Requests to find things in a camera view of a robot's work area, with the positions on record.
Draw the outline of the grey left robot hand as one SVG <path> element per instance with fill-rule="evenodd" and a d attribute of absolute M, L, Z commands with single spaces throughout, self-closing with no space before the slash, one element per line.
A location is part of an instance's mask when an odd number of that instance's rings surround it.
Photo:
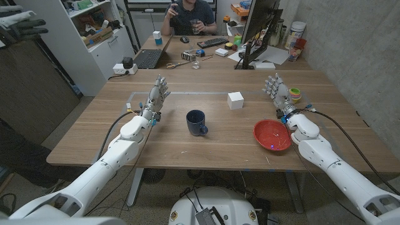
<path fill-rule="evenodd" d="M 169 96 L 169 94 L 170 92 L 168 91 L 166 78 L 159 74 L 139 115 L 147 120 L 156 118 L 158 114 L 160 114 L 164 100 Z"/>

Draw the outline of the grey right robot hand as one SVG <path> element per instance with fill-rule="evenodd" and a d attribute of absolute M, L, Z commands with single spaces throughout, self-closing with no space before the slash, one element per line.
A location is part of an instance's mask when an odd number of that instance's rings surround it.
<path fill-rule="evenodd" d="M 268 76 L 262 89 L 271 99 L 277 108 L 277 118 L 287 121 L 291 116 L 299 112 L 294 105 L 288 87 L 278 73 L 275 77 Z"/>

